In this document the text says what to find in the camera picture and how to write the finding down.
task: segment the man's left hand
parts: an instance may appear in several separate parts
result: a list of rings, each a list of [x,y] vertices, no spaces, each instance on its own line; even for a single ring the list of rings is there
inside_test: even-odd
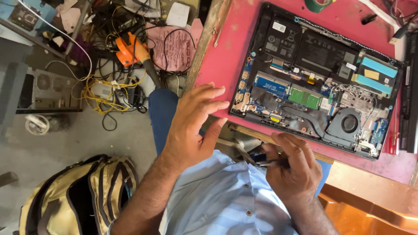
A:
[[[199,130],[209,114],[229,107],[228,101],[213,101],[223,93],[225,87],[215,88],[211,82],[186,92],[179,100],[160,156],[168,162],[169,167],[173,167],[171,170],[181,173],[212,155],[227,118],[213,122],[205,136],[201,136]]]

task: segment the backpack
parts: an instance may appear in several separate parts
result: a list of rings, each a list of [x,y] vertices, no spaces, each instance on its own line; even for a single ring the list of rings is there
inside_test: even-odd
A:
[[[128,157],[97,155],[38,185],[20,212],[20,235],[102,235],[136,190]]]

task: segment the hand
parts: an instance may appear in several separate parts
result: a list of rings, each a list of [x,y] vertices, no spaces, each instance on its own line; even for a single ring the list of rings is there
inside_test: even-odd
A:
[[[291,167],[291,170],[278,165],[267,168],[266,179],[273,191],[290,213],[315,203],[314,194],[322,178],[322,168],[309,144],[288,133],[273,133],[271,138],[288,155]],[[279,158],[273,144],[265,144],[263,148],[268,159]]]
[[[174,170],[181,173],[212,155],[221,129],[228,119],[213,122],[204,137],[199,135],[199,130],[209,114],[229,107],[228,101],[212,101],[223,93],[225,87],[215,88],[211,82],[186,92],[179,100],[161,153],[161,157]]]

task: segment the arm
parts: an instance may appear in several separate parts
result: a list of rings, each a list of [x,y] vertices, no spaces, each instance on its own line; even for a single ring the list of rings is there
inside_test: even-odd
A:
[[[266,179],[289,211],[298,233],[338,234],[319,200],[314,197],[322,178],[322,169],[309,145],[287,133],[273,133],[272,139],[287,154],[291,171],[280,166],[270,166]],[[263,148],[268,158],[279,158],[274,145],[266,144]]]
[[[153,235],[158,227],[171,190],[188,167],[209,158],[227,119],[218,119],[206,132],[199,135],[209,114],[226,109],[229,102],[211,101],[225,92],[213,83],[202,85],[185,93],[180,99],[168,132],[166,145],[137,191],[111,228],[112,235]]]

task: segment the laptop motherboard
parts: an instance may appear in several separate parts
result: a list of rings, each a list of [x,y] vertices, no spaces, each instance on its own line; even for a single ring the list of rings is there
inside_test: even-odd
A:
[[[377,160],[404,65],[264,3],[229,113]]]

